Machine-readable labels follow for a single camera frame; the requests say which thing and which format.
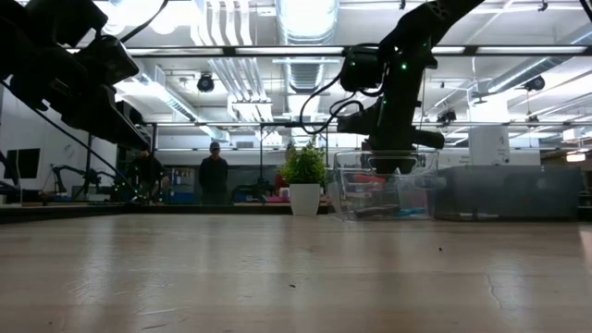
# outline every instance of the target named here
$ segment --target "computer monitor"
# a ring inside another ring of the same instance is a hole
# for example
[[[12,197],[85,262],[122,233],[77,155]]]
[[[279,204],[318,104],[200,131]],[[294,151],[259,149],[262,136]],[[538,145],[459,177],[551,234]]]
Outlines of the computer monitor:
[[[21,179],[36,179],[39,170],[40,152],[41,149],[9,150],[6,159]],[[5,167],[5,179],[12,179],[10,169],[11,167]]]

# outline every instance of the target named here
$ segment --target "fluorescent light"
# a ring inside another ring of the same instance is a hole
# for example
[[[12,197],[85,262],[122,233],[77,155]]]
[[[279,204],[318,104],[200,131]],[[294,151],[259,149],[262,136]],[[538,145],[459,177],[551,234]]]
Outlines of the fluorescent light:
[[[192,148],[158,148],[157,152],[192,152]]]
[[[220,127],[259,127],[259,126],[261,126],[261,123],[254,123],[254,122],[249,122],[249,123],[240,123],[240,122],[211,123],[211,122],[208,122],[206,124],[207,124],[207,126],[220,126]]]
[[[157,123],[156,126],[159,127],[194,127],[194,123]]]
[[[272,63],[278,65],[291,65],[291,64],[338,64],[338,59],[299,59],[299,58],[284,58],[284,59],[273,59]]]
[[[237,55],[257,56],[265,54],[267,56],[283,55],[330,55],[341,56],[343,47],[337,46],[279,46],[279,47],[237,47]]]
[[[478,54],[581,54],[587,46],[482,46]]]
[[[224,51],[219,47],[131,47],[128,53],[132,56],[221,56]]]
[[[434,48],[432,48],[432,53],[434,55],[458,55],[462,52],[464,52],[464,46],[434,46]]]
[[[586,155],[585,154],[568,154],[567,156],[565,156],[565,159],[567,159],[567,162],[582,162],[586,160]]]

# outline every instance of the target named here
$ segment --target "transparent plastic bin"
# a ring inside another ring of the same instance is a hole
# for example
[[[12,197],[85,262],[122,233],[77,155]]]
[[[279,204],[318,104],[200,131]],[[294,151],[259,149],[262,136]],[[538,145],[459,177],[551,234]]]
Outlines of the transparent plastic bin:
[[[392,163],[401,168],[377,173]],[[327,172],[327,194],[343,220],[431,219],[437,187],[437,152],[342,152]]]

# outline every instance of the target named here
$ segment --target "table surface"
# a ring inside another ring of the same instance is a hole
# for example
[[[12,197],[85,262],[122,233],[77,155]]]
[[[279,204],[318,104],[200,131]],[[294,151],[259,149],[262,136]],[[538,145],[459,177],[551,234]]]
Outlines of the table surface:
[[[101,216],[0,226],[5,332],[589,332],[592,228]]]

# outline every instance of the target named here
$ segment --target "green plant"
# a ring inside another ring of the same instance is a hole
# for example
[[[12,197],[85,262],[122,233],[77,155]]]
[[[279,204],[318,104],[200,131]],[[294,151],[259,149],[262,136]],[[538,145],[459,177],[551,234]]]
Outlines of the green plant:
[[[288,184],[321,184],[325,180],[325,154],[315,149],[315,140],[298,151],[291,148],[288,161],[279,170]]]

